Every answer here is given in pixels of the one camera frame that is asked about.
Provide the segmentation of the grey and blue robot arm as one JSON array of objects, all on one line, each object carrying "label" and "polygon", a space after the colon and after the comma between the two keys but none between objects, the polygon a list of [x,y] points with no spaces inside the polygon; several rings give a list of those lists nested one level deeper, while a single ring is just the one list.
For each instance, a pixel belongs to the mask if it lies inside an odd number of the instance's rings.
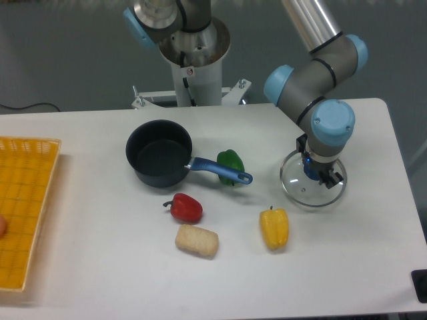
[{"label": "grey and blue robot arm", "polygon": [[[306,175],[332,188],[344,179],[334,165],[352,135],[355,116],[349,105],[326,95],[365,66],[368,49],[359,37],[342,33],[323,1],[282,5],[311,59],[301,69],[275,69],[264,95],[303,131],[297,150]],[[224,102],[222,59],[230,34],[211,14],[209,1],[135,1],[123,19],[141,46],[158,47],[171,65],[179,106]]]}]

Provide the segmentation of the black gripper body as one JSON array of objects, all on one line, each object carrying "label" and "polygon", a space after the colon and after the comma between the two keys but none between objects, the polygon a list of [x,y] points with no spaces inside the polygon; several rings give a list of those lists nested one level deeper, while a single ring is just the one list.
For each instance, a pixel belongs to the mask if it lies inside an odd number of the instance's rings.
[{"label": "black gripper body", "polygon": [[306,134],[296,139],[296,151],[301,155],[306,175],[310,179],[334,179],[336,156],[323,157],[310,149]]}]

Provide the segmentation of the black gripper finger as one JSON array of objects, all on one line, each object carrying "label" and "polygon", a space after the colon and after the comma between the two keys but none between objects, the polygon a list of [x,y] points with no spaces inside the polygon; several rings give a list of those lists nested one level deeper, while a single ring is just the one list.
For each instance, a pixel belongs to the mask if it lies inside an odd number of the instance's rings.
[{"label": "black gripper finger", "polygon": [[331,189],[338,183],[344,181],[343,176],[340,173],[335,172],[333,169],[329,169],[327,171],[320,171],[319,177],[320,185],[324,184],[327,189]]}]

